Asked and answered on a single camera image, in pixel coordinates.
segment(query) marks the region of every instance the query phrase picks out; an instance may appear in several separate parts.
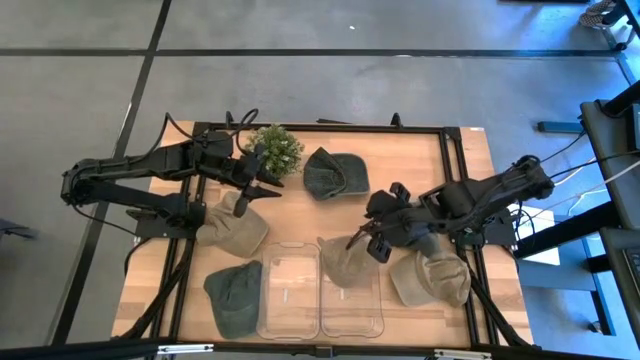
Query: concrete floor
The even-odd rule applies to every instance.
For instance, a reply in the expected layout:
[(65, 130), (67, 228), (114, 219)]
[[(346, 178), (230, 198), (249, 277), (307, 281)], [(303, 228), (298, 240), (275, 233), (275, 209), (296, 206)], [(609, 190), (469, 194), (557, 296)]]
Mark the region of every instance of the concrete floor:
[[(146, 48), (160, 5), (5, 0), (0, 47)], [(407, 0), (401, 6), (389, 0), (176, 0), (160, 47), (607, 49), (599, 31), (575, 25), (584, 7), (489, 0)], [(632, 60), (635, 51), (629, 51)], [(112, 153), (141, 64), (138, 57), (0, 57), (0, 217), (40, 231), (37, 241), (5, 237), (0, 244), (0, 288), (6, 294), (0, 298), (0, 348), (47, 341), (86, 225), (59, 199), (60, 174), (81, 158)], [(240, 115), (259, 107), (259, 121), (323, 117), (358, 124), (386, 124), (397, 111), (408, 125), (485, 127), (499, 171), (521, 154), (542, 157), (572, 140), (539, 134), (534, 123), (574, 120), (580, 102), (611, 97), (626, 86), (618, 65), (602, 58), (156, 58), (128, 152), (148, 148), (165, 111), (179, 119), (218, 121), (226, 110)], [(552, 173), (591, 156), (583, 139), (546, 169)], [(587, 168), (552, 198), (530, 205), (550, 204), (600, 181), (598, 169)], [(128, 184), (143, 189), (148, 181)], [(588, 197), (574, 213), (606, 199)], [(556, 211), (564, 214), (569, 206)], [(108, 219), (133, 227), (117, 207)], [(70, 341), (109, 337), (130, 247), (129, 236), (103, 229)], [(536, 343), (640, 357), (610, 274), (603, 282), (616, 337), (585, 330), (596, 319), (588, 293), (525, 288)]]

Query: green leaves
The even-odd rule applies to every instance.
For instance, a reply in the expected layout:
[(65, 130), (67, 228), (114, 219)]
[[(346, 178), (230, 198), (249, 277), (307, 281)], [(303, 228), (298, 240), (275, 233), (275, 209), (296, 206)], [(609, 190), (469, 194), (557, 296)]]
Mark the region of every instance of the green leaves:
[(262, 127), (249, 135), (247, 150), (253, 151), (256, 144), (264, 144), (264, 164), (277, 178), (300, 171), (304, 145), (295, 136), (278, 124)]

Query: transparent tray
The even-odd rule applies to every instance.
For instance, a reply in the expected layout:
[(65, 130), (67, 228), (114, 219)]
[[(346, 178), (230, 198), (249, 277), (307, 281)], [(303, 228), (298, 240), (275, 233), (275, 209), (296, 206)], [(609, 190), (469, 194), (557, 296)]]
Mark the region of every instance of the transparent tray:
[(374, 338), (384, 331), (378, 269), (349, 288), (339, 287), (323, 274), (320, 292), (322, 332), (327, 336)]
[(308, 340), (320, 331), (320, 251), (313, 244), (265, 247), (257, 332), (264, 339)]

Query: green cap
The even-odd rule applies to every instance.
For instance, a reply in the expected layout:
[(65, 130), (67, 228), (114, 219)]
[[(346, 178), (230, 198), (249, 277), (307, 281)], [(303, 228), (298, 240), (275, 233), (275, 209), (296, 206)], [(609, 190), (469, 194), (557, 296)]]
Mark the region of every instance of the green cap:
[(354, 154), (329, 154), (320, 147), (304, 166), (303, 183), (314, 199), (369, 192), (364, 161)]
[(207, 276), (204, 289), (223, 338), (237, 339), (256, 332), (261, 276), (262, 264), (255, 260)]

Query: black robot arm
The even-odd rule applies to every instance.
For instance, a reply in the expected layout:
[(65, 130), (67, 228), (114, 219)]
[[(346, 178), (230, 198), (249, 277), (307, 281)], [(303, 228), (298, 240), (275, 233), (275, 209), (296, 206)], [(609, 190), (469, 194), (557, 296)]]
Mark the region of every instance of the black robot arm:
[(367, 204), (367, 224), (361, 232), (371, 235), (368, 252), (382, 263), (392, 247), (421, 250), (431, 241), (429, 233), (454, 236), (460, 231), (478, 232), (485, 220), (515, 201), (544, 199), (553, 182), (535, 156), (524, 156), (507, 171), (484, 180), (461, 180), (437, 187), (410, 203), (409, 191), (400, 183), (391, 194), (378, 191)]
[(250, 201), (280, 196), (252, 184), (258, 180), (283, 186), (262, 166), (263, 150), (258, 145), (254, 152), (243, 151), (239, 159), (234, 159), (231, 136), (207, 131), (191, 140), (124, 160), (82, 160), (63, 174), (60, 196), (72, 206), (107, 201), (137, 208), (127, 213), (138, 220), (135, 233), (140, 237), (192, 237), (204, 223), (204, 204), (190, 202), (184, 194), (152, 194), (114, 181), (141, 177), (181, 181), (194, 175), (204, 176), (241, 191), (234, 209), (234, 215), (240, 217)]

